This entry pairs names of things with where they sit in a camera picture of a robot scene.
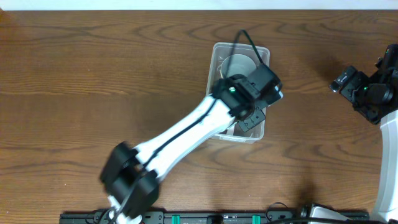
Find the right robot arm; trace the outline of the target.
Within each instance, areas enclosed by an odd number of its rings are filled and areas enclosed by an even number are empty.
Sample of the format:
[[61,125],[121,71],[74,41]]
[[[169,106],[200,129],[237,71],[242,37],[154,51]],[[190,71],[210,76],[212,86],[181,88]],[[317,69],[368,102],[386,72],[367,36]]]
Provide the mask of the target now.
[[397,77],[393,68],[379,69],[368,77],[347,67],[330,89],[343,95],[355,111],[382,133],[382,164],[376,204],[371,219],[397,220]]

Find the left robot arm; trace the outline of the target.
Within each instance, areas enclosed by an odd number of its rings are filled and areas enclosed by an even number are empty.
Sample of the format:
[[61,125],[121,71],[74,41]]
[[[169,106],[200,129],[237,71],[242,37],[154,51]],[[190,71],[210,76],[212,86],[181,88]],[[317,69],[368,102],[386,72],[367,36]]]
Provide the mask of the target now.
[[185,118],[155,138],[131,147],[118,144],[99,176],[112,209],[110,223],[140,223],[158,199],[160,184],[173,167],[212,136],[237,121],[246,129],[264,121],[262,109],[279,88],[264,78],[234,75],[216,82],[213,92]]

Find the grey plastic bowl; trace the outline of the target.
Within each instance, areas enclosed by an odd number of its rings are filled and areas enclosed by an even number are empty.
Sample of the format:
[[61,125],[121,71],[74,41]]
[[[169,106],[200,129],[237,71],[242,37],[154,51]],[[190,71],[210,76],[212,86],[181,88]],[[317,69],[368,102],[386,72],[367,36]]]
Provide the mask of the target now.
[[248,76],[256,68],[257,65],[250,57],[243,54],[233,54],[222,62],[220,75],[222,78],[232,77],[237,74]]

